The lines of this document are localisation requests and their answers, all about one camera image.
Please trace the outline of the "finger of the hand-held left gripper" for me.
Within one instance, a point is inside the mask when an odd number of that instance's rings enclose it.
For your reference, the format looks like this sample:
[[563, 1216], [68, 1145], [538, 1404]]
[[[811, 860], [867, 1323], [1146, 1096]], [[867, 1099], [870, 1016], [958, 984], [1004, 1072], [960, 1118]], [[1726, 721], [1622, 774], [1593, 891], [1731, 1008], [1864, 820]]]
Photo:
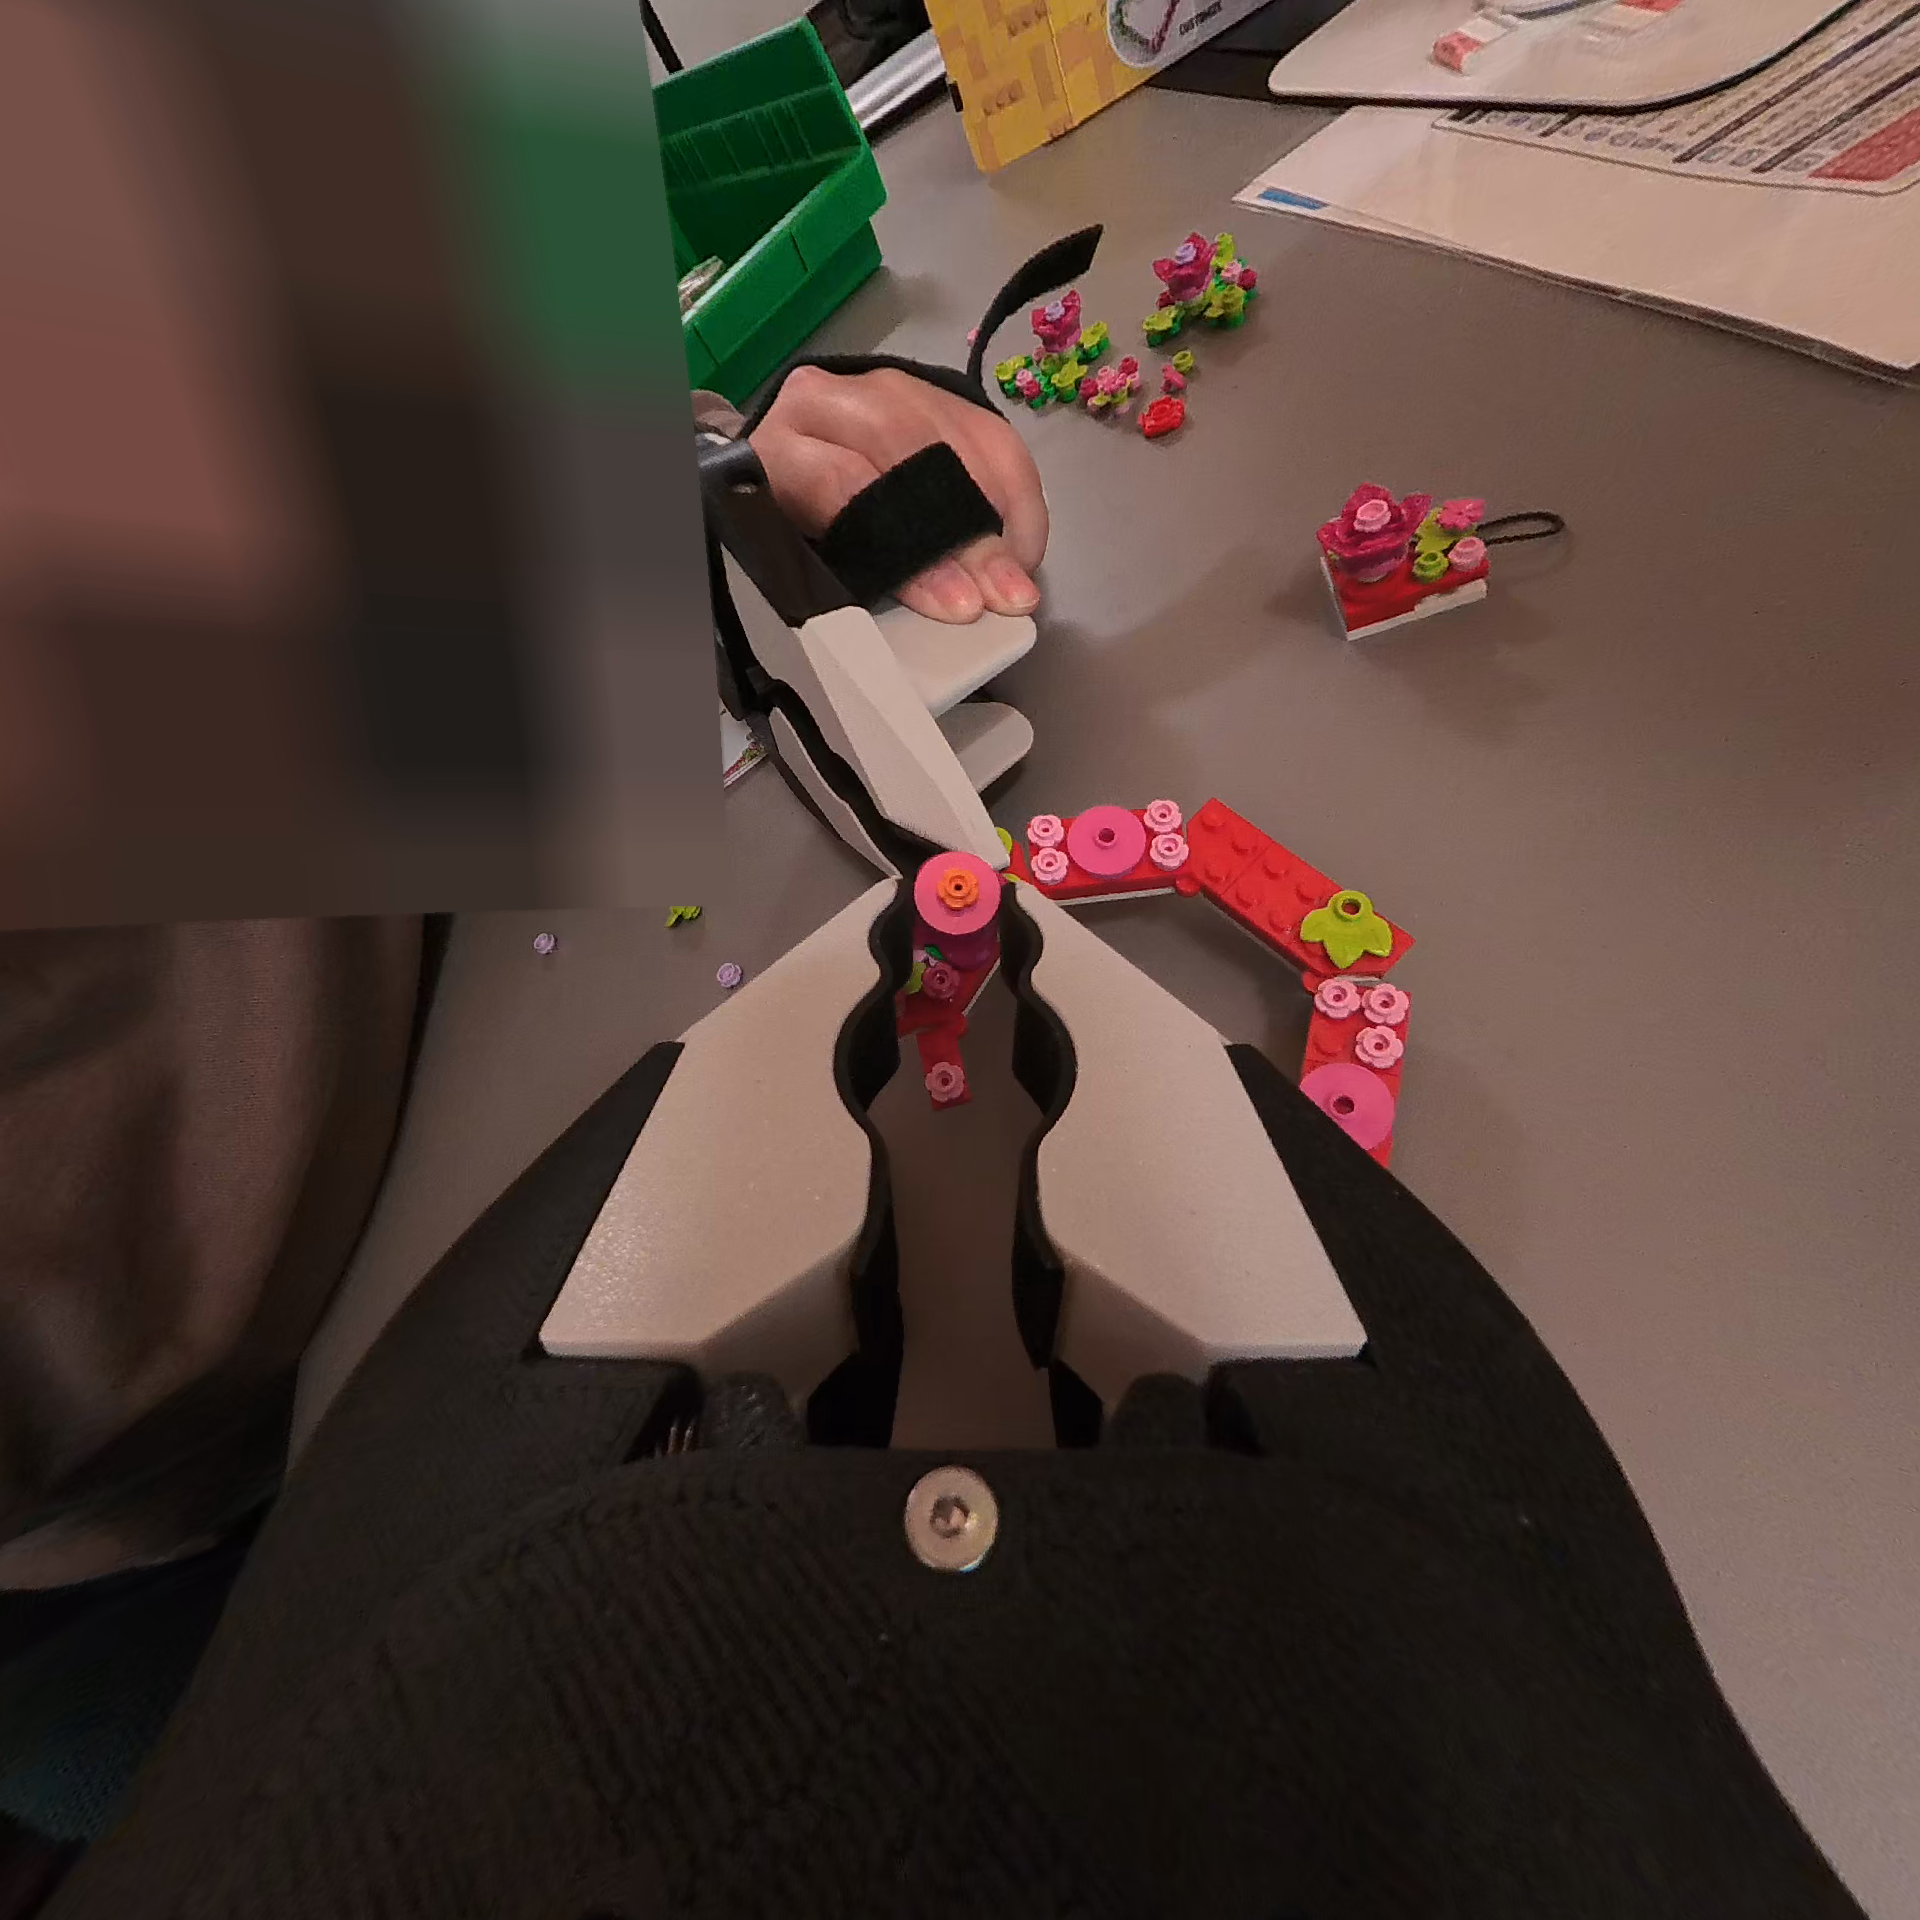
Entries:
[[793, 638], [805, 661], [802, 702], [856, 767], [878, 816], [931, 847], [971, 852], [1001, 873], [998, 830], [873, 614], [820, 613]]
[[806, 809], [856, 854], [889, 880], [905, 875], [908, 856], [921, 844], [878, 812], [852, 766], [825, 740], [802, 703], [771, 703], [757, 712], [757, 740]]

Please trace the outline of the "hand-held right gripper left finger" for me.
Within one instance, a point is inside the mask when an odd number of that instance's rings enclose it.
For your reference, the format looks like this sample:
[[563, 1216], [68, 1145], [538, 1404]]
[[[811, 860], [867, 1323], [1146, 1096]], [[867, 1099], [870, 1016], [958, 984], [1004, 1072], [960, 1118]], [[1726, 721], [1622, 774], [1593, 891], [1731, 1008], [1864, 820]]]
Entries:
[[888, 1177], [835, 1080], [884, 880], [691, 1025], [546, 1315], [545, 1352], [827, 1374], [858, 1348], [859, 1233]]

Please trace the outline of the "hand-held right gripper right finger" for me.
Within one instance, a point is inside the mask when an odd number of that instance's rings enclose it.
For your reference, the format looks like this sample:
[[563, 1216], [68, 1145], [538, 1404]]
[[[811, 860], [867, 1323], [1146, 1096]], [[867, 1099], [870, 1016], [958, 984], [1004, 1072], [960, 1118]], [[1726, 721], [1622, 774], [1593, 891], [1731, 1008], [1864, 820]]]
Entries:
[[1027, 883], [1030, 987], [1072, 1084], [1038, 1147], [1062, 1262], [1051, 1356], [1074, 1374], [1208, 1374], [1341, 1360], [1364, 1333], [1257, 1105], [1209, 1022]]

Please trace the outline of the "magenta lego flower orange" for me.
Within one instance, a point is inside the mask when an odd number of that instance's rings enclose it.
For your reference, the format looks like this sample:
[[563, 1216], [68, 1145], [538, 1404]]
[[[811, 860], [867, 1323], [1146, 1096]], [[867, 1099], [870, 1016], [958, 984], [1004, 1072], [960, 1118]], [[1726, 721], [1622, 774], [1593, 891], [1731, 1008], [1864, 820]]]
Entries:
[[984, 975], [998, 958], [1001, 873], [984, 856], [945, 851], [913, 883], [914, 947], [960, 975]]

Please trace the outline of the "red lego heart frame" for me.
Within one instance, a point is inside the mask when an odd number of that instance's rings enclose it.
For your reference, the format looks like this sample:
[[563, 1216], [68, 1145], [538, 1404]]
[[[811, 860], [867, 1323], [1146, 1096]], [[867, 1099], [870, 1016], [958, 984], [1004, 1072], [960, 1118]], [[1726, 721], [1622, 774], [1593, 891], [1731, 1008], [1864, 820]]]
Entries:
[[[998, 839], [1012, 880], [1056, 904], [1200, 895], [1293, 965], [1313, 998], [1302, 1092], [1387, 1163], [1410, 1009], [1393, 974], [1412, 940], [1364, 891], [1338, 886], [1224, 799], [1042, 812]], [[962, 1038], [996, 963], [984, 975], [960, 975], [914, 947], [897, 996], [897, 1033], [917, 1045], [928, 1102], [939, 1110], [969, 1099]]]

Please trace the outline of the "lego rose and leaves cluster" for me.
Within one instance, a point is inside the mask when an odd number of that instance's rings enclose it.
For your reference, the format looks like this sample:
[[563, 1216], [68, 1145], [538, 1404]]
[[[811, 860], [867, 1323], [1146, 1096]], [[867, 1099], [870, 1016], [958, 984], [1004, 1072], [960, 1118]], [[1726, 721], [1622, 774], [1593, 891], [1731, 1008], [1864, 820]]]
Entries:
[[1257, 299], [1257, 270], [1240, 253], [1228, 230], [1194, 230], [1168, 255], [1153, 260], [1160, 302], [1142, 318], [1142, 341], [1168, 347], [1189, 326], [1234, 329]]
[[1102, 319], [1086, 319], [1076, 287], [1035, 303], [1028, 313], [1035, 336], [1034, 351], [1001, 358], [992, 384], [1009, 401], [1027, 411], [1076, 401], [1089, 377], [1094, 377], [1110, 350], [1110, 329]]

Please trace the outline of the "small lego heart charm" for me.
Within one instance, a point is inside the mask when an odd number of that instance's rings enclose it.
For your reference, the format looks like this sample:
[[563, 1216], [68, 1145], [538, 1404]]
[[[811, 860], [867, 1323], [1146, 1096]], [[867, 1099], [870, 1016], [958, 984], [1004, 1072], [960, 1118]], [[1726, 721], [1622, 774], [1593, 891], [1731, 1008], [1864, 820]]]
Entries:
[[1478, 495], [1430, 501], [1363, 485], [1316, 528], [1320, 561], [1347, 640], [1468, 607], [1489, 593]]

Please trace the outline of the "yellow lego box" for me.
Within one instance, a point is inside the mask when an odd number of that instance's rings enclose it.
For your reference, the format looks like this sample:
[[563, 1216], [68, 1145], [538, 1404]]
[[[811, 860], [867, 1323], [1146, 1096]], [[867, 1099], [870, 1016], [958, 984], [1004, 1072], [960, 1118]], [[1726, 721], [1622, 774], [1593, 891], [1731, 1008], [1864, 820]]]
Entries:
[[1084, 126], [1259, 1], [925, 1], [977, 166]]

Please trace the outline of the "person's left hand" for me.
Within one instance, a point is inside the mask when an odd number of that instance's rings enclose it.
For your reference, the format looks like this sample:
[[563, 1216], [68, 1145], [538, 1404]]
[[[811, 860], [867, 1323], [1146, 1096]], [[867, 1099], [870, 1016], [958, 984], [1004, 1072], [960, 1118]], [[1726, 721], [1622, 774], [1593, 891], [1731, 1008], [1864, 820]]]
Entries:
[[785, 515], [809, 536], [909, 453], [949, 444], [992, 501], [1001, 531], [925, 566], [897, 600], [955, 625], [1038, 611], [1049, 504], [1028, 445], [1001, 415], [904, 371], [800, 367], [750, 441]]

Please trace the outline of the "green plastic bin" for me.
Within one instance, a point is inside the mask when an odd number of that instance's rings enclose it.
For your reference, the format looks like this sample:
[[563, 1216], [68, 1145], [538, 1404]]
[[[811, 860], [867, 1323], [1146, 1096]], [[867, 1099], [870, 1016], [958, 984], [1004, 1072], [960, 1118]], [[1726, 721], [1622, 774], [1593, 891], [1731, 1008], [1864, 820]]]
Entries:
[[790, 20], [654, 88], [678, 272], [728, 272], [684, 316], [689, 382], [750, 399], [876, 275], [884, 187], [833, 62]]

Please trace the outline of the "person's grey-brown clothing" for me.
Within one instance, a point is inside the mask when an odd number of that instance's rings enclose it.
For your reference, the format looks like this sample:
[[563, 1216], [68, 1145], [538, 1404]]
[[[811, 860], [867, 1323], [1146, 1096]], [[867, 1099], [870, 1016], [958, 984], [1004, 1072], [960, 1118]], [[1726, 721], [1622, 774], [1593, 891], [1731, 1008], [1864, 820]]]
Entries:
[[2, 1584], [210, 1544], [393, 1149], [426, 923], [2, 936]]

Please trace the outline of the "dark teal chair seat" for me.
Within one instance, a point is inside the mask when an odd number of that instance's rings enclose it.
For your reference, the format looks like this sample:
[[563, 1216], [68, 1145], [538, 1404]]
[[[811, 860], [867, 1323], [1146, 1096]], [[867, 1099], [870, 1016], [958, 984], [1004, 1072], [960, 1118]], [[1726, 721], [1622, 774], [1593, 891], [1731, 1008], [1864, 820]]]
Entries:
[[107, 1833], [251, 1549], [2, 1596], [2, 1809], [48, 1839]]

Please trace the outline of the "white tray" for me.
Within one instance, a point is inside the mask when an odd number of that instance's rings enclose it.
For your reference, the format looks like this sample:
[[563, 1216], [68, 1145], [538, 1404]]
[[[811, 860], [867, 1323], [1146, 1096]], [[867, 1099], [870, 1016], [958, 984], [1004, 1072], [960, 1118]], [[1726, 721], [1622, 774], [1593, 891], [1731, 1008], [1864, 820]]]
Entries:
[[1268, 77], [1283, 101], [1626, 111], [1732, 84], [1842, 1], [1354, 1]]

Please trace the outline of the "white paper sheet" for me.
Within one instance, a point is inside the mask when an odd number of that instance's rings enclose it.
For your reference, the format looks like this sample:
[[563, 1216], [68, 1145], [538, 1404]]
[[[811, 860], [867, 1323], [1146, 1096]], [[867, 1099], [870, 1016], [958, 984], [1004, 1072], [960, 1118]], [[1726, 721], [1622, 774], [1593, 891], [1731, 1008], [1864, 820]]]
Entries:
[[1915, 375], [1915, 184], [1710, 180], [1355, 108], [1236, 204], [1586, 283], [1800, 351]]

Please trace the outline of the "clear bag with printed sheet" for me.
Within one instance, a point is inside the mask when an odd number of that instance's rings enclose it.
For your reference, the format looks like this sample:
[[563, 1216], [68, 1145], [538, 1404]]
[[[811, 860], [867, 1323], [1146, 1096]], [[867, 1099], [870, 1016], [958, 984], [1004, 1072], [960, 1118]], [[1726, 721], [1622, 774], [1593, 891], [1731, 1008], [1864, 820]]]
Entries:
[[1780, 62], [1693, 102], [1459, 109], [1434, 128], [1665, 176], [1900, 193], [1918, 180], [1918, 4], [1853, 4]]

